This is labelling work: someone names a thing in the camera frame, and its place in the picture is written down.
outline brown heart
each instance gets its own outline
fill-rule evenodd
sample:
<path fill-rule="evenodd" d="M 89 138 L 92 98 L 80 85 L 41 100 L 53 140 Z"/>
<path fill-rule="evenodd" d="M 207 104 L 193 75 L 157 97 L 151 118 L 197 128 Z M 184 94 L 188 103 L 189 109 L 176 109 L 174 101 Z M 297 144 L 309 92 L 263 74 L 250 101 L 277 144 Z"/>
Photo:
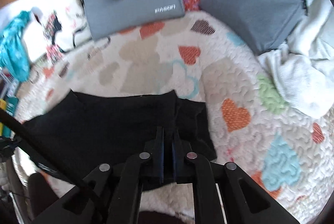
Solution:
<path fill-rule="evenodd" d="M 70 63 L 67 62 L 67 63 L 64 65 L 63 69 L 61 70 L 61 72 L 59 72 L 58 76 L 59 76 L 60 78 L 63 78 L 63 77 L 66 75 L 66 73 L 67 73 L 67 71 L 68 71 L 68 66 L 69 66 L 69 65 L 70 65 Z"/>
<path fill-rule="evenodd" d="M 195 24 L 193 25 L 193 27 L 191 28 L 191 30 L 196 33 L 201 33 L 201 34 L 206 34 L 206 35 L 210 35 L 216 32 L 215 29 L 213 29 L 209 25 L 209 23 L 203 19 L 197 20 Z"/>
<path fill-rule="evenodd" d="M 228 132 L 245 128 L 251 122 L 251 115 L 246 108 L 236 107 L 234 101 L 226 99 L 221 106 Z"/>

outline black wire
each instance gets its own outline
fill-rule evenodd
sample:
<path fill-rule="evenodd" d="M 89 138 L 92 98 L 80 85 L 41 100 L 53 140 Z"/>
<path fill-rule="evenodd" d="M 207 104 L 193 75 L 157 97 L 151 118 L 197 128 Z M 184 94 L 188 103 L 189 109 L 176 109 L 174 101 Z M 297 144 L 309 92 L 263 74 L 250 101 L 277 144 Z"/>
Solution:
<path fill-rule="evenodd" d="M 25 199 L 30 200 L 30 198 L 28 198 L 28 197 L 25 196 L 25 195 L 17 194 L 17 193 L 15 193 L 15 192 L 13 192 L 13 191 L 9 191 L 9 192 L 12 193 L 12 194 L 14 194 L 14 195 L 17 195 L 17 196 L 19 196 L 19 197 L 22 197 L 22 198 L 25 198 Z"/>
<path fill-rule="evenodd" d="M 2 200 L 3 198 L 8 198 L 8 197 L 10 197 L 11 200 L 12 200 L 12 203 L 14 203 L 14 200 L 12 199 L 12 197 L 11 197 L 10 195 L 7 195 L 7 196 L 5 196 L 5 197 L 0 197 L 0 202 L 2 203 L 3 207 L 5 207 L 7 210 L 12 210 L 11 205 L 10 205 L 8 202 L 5 202 L 4 200 Z"/>

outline teal cloth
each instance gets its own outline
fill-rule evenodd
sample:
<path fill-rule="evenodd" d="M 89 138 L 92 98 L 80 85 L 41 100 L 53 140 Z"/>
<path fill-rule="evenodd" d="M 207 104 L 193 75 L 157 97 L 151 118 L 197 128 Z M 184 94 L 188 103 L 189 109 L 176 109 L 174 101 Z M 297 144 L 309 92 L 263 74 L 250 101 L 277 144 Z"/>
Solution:
<path fill-rule="evenodd" d="M 20 82 L 27 81 L 30 72 L 28 56 L 21 44 L 22 31 L 29 21 L 30 13 L 21 11 L 0 32 L 0 67 L 7 68 Z"/>

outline white towel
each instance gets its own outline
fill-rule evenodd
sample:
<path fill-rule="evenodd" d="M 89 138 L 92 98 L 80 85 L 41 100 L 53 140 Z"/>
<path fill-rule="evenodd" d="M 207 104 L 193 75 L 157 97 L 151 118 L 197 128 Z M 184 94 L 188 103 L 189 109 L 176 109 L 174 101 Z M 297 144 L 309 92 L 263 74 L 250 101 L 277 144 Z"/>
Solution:
<path fill-rule="evenodd" d="M 319 119 L 334 103 L 333 61 L 312 62 L 307 56 L 288 54 L 288 46 L 264 53 L 260 64 L 271 73 L 282 98 L 304 114 Z"/>

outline yellow object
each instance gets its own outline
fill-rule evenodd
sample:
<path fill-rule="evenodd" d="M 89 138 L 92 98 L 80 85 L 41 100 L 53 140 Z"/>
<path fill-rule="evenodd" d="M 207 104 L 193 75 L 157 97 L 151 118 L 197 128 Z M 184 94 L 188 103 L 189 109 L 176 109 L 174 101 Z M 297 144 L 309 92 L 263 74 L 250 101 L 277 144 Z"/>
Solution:
<path fill-rule="evenodd" d="M 3 99 L 0 99 L 0 108 L 1 108 L 2 110 L 6 110 L 6 106 L 7 106 L 6 101 L 3 100 Z M 0 136 L 2 136 L 2 130 L 3 130 L 3 124 L 0 123 Z"/>

